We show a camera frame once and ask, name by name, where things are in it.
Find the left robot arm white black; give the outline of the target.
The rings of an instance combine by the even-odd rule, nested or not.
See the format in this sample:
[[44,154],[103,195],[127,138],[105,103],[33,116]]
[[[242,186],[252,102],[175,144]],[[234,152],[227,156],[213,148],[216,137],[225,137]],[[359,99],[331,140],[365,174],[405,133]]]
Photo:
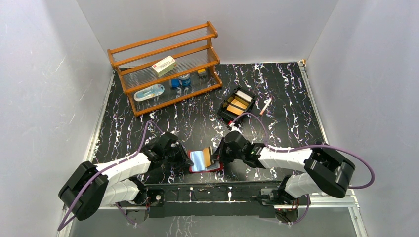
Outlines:
[[81,163],[58,193],[58,197],[79,220],[92,216],[99,208],[120,202],[146,205],[152,198],[138,175],[170,166],[183,169],[194,163],[178,137],[165,132],[149,144],[142,144],[132,155],[107,163]]

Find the white orange pen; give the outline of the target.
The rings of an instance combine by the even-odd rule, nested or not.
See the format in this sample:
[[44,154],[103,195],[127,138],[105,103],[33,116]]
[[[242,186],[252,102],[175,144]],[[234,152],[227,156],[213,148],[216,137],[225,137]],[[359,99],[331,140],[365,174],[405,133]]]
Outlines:
[[261,116],[261,115],[263,115],[263,113],[266,111],[266,109],[267,109],[267,108],[268,108],[268,106],[270,105],[271,101],[272,101],[272,98],[269,98],[269,99],[265,102],[264,107],[261,109],[261,111],[260,111],[260,113],[259,113],[259,115],[260,115],[260,116]]

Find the blue white round tin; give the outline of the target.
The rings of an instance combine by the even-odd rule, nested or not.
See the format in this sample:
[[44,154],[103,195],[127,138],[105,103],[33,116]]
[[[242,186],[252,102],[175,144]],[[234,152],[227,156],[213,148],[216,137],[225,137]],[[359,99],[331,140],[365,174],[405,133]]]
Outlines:
[[184,74],[184,75],[180,75],[178,77],[179,83],[182,86],[189,86],[191,84],[190,81],[190,74]]

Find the small yellow black block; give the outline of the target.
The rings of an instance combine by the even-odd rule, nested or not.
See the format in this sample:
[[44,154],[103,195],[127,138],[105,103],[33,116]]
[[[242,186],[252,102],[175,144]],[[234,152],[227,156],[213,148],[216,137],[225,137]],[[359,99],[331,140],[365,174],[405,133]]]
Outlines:
[[198,77],[205,78],[207,76],[207,71],[206,69],[199,69],[197,70],[197,74],[198,74]]

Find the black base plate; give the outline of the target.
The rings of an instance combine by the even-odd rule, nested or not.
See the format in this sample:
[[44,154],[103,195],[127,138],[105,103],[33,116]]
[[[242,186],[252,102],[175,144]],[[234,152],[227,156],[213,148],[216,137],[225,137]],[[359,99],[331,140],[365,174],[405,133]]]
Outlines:
[[146,205],[121,203],[129,214],[144,210],[149,218],[172,216],[258,216],[295,221],[306,207],[307,198],[289,204],[262,202],[261,191],[275,191],[278,181],[148,184],[152,200]]

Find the black plastic card tray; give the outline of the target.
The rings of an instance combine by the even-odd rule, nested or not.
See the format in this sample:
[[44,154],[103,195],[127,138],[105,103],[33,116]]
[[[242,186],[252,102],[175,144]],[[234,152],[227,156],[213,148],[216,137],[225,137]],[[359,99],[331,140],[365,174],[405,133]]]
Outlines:
[[240,123],[244,117],[239,115],[243,113],[250,113],[256,102],[256,95],[244,88],[236,87],[226,99],[221,103],[217,115],[226,122],[232,122],[234,119],[236,123]]

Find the white cardboard box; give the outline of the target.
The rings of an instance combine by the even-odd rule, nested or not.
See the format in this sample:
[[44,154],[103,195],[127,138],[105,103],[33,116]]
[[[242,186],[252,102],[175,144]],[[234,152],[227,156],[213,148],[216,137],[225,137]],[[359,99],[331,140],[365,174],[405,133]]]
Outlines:
[[162,77],[169,71],[173,70],[176,66],[176,60],[171,56],[167,56],[166,58],[152,65],[151,68],[153,69],[157,77]]

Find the white blue blister pack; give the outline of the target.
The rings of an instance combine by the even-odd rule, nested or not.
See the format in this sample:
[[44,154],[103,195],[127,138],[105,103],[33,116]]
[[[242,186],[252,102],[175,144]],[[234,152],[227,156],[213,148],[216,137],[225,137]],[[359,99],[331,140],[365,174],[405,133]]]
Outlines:
[[157,96],[160,96],[164,93],[165,88],[161,84],[155,84],[140,91],[134,93],[134,100],[136,102],[142,102]]

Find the gold credit card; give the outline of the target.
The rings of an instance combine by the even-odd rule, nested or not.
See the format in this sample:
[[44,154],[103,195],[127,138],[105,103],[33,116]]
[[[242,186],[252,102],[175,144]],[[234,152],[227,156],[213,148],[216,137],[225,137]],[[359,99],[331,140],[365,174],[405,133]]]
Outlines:
[[249,103],[242,100],[240,97],[234,96],[227,100],[226,110],[236,115],[241,115],[245,112]]
[[211,160],[211,155],[213,154],[213,150],[212,147],[206,147],[202,150],[203,152],[203,162],[204,162],[204,167],[206,169],[209,169],[213,164],[214,161]]

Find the red card holder wallet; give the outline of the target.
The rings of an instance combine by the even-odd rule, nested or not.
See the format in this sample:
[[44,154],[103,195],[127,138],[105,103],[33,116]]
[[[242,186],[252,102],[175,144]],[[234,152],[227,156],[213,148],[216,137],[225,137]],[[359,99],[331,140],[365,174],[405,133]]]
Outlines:
[[189,172],[206,173],[222,170],[224,168],[223,163],[218,160],[213,160],[211,158],[212,155],[212,147],[207,147],[200,151],[189,151],[188,156],[193,163],[189,167]]

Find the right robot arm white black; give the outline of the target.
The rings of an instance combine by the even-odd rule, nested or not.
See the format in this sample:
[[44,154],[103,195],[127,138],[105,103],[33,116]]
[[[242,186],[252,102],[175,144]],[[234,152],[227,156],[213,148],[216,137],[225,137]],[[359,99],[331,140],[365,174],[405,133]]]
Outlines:
[[343,198],[355,171],[355,165],[327,144],[308,148],[273,148],[263,143],[251,143],[239,131],[223,137],[211,155],[212,160],[230,163],[236,159],[253,168],[285,168],[299,171],[287,175],[275,191],[261,191],[262,202],[292,204],[301,196],[323,192]]

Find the white card stack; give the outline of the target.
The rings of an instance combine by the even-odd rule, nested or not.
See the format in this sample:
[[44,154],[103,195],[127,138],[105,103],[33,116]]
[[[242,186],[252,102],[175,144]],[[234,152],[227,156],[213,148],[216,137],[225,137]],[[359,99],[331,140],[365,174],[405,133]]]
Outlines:
[[250,103],[250,102],[252,101],[252,99],[253,99],[253,97],[252,97],[252,96],[249,96],[248,94],[244,93],[244,92],[243,92],[243,91],[241,91],[241,90],[238,90],[238,91],[236,92],[236,95],[237,95],[238,97],[240,97],[242,100],[244,100],[244,101],[246,101],[246,102],[248,102],[248,103]]

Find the small blue box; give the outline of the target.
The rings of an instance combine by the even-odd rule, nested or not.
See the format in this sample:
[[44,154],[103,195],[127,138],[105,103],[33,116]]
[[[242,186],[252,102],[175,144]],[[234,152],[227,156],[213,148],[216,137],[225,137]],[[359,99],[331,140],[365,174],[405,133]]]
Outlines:
[[175,88],[180,87],[180,82],[179,82],[178,79],[171,79],[171,80],[169,80],[169,85],[170,85],[171,89],[175,89]]

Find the orange wooden shelf rack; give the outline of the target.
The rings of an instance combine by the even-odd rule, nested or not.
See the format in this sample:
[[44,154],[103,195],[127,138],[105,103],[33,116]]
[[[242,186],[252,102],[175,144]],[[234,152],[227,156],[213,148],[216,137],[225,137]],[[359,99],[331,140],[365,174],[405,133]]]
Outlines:
[[107,51],[135,116],[222,87],[211,21]]

